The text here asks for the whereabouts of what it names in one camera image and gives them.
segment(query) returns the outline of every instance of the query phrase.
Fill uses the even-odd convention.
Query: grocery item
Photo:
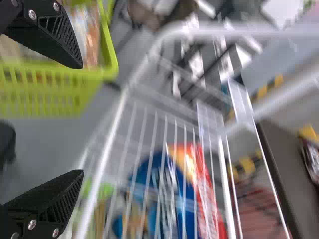
[[[215,201],[215,192],[204,160],[200,144],[188,143],[169,145],[169,154],[175,156],[176,165],[186,174],[187,182],[196,191],[197,222],[201,238],[226,239],[227,232],[223,218]]]
[[[168,145],[167,152],[158,151],[153,158],[142,160],[129,177],[131,190],[126,193],[125,208],[111,219],[112,235],[116,238],[133,239],[139,233],[150,239],[158,236],[181,239],[183,233],[187,238],[195,238],[196,233],[198,239],[217,235],[220,239],[227,238],[201,147],[188,144],[185,154],[184,146],[179,145],[174,152],[174,147]],[[130,202],[130,214],[126,218]]]

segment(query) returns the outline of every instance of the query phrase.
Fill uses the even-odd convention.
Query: screw
[[[11,3],[14,7],[17,7],[18,6],[18,2],[16,0],[11,0]]]
[[[19,238],[19,233],[13,233],[10,239],[18,239]]]
[[[58,236],[58,234],[59,234],[59,228],[56,228],[56,229],[54,229],[54,231],[53,231],[52,237],[53,237],[53,238],[56,238],[56,237]]]
[[[59,11],[59,5],[56,2],[53,4],[53,8],[55,11]]]
[[[35,11],[33,11],[32,9],[29,10],[29,17],[30,17],[32,20],[36,20]]]
[[[28,230],[32,230],[35,228],[35,225],[36,225],[36,220],[31,220],[28,224]]]

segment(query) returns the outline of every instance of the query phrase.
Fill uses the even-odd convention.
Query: white wire cart frame
[[[217,208],[218,201],[216,198],[217,188],[215,177],[220,175],[221,182],[221,196],[223,202],[218,202],[218,210],[220,211],[224,223],[227,228],[228,238],[243,238],[241,212],[238,207],[234,175],[232,167],[227,170],[227,165],[231,165],[229,138],[235,136],[241,130],[245,130],[254,135],[255,142],[261,148],[260,141],[255,128],[255,121],[260,120],[271,112],[276,111],[287,102],[295,99],[299,95],[304,94],[309,89],[316,86],[317,79],[313,76],[305,79],[303,82],[291,82],[286,87],[283,87],[280,94],[276,94],[269,100],[254,109],[250,103],[249,96],[245,89],[233,82],[231,79],[228,81],[228,89],[230,95],[224,94],[214,88],[206,88],[209,94],[218,97],[225,103],[225,107],[233,107],[235,111],[235,119],[226,122],[224,115],[217,109],[212,109],[211,106],[205,103],[197,102],[196,109],[191,109],[189,106],[178,102],[170,94],[168,94],[160,84],[158,79],[160,74],[156,72],[156,65],[160,64],[169,70],[177,70],[187,79],[192,79],[194,76],[189,72],[178,68],[169,60],[161,57],[159,51],[164,43],[172,42],[177,39],[188,39],[189,41],[201,40],[212,41],[217,36],[227,37],[240,37],[242,35],[251,35],[254,37],[303,37],[305,34],[313,37],[318,37],[318,33],[311,33],[306,28],[299,28],[294,31],[278,31],[267,28],[265,26],[256,25],[255,27],[246,27],[237,25],[234,29],[225,29],[222,25],[212,25],[211,23],[201,23],[199,28],[189,28],[183,23],[170,25],[164,30],[156,39],[148,54],[143,58],[142,62],[132,74],[128,85],[121,92],[119,101],[113,106],[111,112],[108,112],[108,117],[111,122],[110,127],[106,122],[99,126],[92,141],[86,148],[84,158],[89,158],[93,162],[96,158],[94,166],[87,166],[82,164],[80,167],[88,171],[88,168],[94,168],[92,173],[92,186],[88,195],[88,199],[84,204],[82,217],[79,221],[78,230],[76,233],[77,239],[85,238],[88,226],[91,222],[92,213],[96,205],[96,198],[98,190],[102,182],[109,183],[114,186],[114,192],[110,200],[108,217],[104,228],[103,238],[112,238],[110,231],[112,227],[112,214],[116,213],[118,203],[117,193],[121,191],[130,192],[127,198],[126,206],[123,209],[128,220],[130,209],[132,206],[133,196],[132,193],[140,188],[146,197],[152,198],[154,201],[159,202],[160,197],[164,192],[153,190],[149,187],[151,180],[151,171],[147,171],[146,185],[139,185],[132,181],[128,184],[128,176],[136,178],[139,165],[142,159],[149,159],[149,165],[152,164],[153,155],[158,150],[162,151],[164,155],[167,151],[167,145],[176,145],[187,143],[197,144],[200,143],[204,151],[205,162],[208,165],[207,169],[210,170],[212,185],[214,190],[214,198],[203,197],[202,204],[207,210],[204,211],[206,221],[205,238],[215,239],[219,238]],[[280,208],[280,202],[277,198],[276,190],[270,176],[270,172],[265,161],[263,151],[261,149],[264,171],[266,180],[269,184],[269,189],[273,194],[274,201],[276,202],[275,211],[279,218],[278,224],[282,228],[283,234],[286,238],[290,238],[289,230],[287,229],[283,214]],[[159,183],[163,182],[165,175],[163,170],[163,162],[159,171]],[[186,178],[184,174],[183,187],[186,187]],[[165,203],[168,205],[176,205],[178,199],[172,193],[167,193]],[[182,209],[185,211],[194,210],[196,217],[196,209],[198,207],[196,200],[189,201],[185,198],[181,199]],[[140,230],[143,230],[143,225],[146,217],[146,202],[143,203],[141,208],[142,220],[140,222]],[[159,235],[159,220],[160,214],[156,218],[156,233],[157,238]],[[187,238],[186,235],[187,222],[185,217],[182,224],[182,238]],[[199,233],[198,222],[195,223],[195,238]],[[167,226],[167,238],[175,238],[172,227]],[[128,238],[128,226],[124,224],[122,238]]]

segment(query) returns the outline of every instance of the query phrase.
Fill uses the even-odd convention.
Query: shopping cart
[[[287,83],[277,94],[254,108],[245,88],[232,79],[227,83],[229,95],[212,87],[203,88],[205,94],[213,95],[226,108],[234,109],[235,119],[227,121],[225,114],[213,109],[212,105],[197,101],[196,107],[191,108],[171,96],[170,89],[163,87],[161,81],[169,71],[179,71],[189,81],[194,76],[163,58],[159,51],[162,44],[174,40],[212,41],[220,35],[234,38],[241,35],[293,38],[307,34],[318,37],[317,33],[305,29],[279,31],[264,25],[236,25],[233,29],[225,29],[222,25],[211,23],[201,23],[199,28],[183,23],[168,26],[133,72],[119,101],[108,112],[85,148],[79,167],[87,169],[87,177],[93,175],[93,180],[88,197],[81,203],[82,213],[77,229],[70,226],[69,233],[77,239],[85,238],[93,221],[100,187],[108,183],[113,191],[105,201],[108,209],[105,212],[103,238],[127,238],[132,235],[142,238],[145,233],[154,233],[156,238],[225,238],[226,234],[231,239],[247,235],[290,238],[255,121],[317,87],[317,72],[312,71],[302,82]],[[165,70],[158,72],[158,64]],[[190,156],[188,145],[199,147],[202,156]],[[173,169],[177,167],[179,148],[184,150],[184,161],[180,165],[183,178],[180,181],[182,189],[175,193],[163,186],[170,184],[164,168],[169,168],[166,166],[169,162],[173,162]],[[249,180],[249,183],[238,184],[234,180],[232,163],[256,149],[261,152],[261,166],[256,170],[258,175],[254,182]],[[241,151],[241,154],[235,155],[235,151]],[[202,164],[198,163],[200,157],[203,158]],[[146,162],[146,179],[141,183],[139,175]],[[153,164],[156,163],[161,165],[158,177],[154,176],[158,187],[154,187],[155,182],[152,182]],[[198,170],[210,174],[211,181],[204,180],[207,184],[203,187],[194,186],[194,181],[188,179],[189,172],[193,172],[193,177],[199,177],[195,173]],[[197,193],[192,196],[181,193],[192,184]],[[153,232],[148,221],[150,205],[156,206]],[[170,213],[166,212],[166,219],[163,218],[164,208],[173,209]],[[181,215],[180,218],[174,217],[177,214]],[[189,215],[193,215],[192,220],[189,220]]]

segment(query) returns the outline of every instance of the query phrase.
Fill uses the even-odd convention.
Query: red package
[[[186,175],[187,182],[191,183],[196,191],[197,225],[200,237],[227,239],[226,227],[215,201],[201,145],[188,143],[186,150],[184,144],[179,144],[176,148],[174,145],[168,145],[168,152],[175,160],[176,166]]]

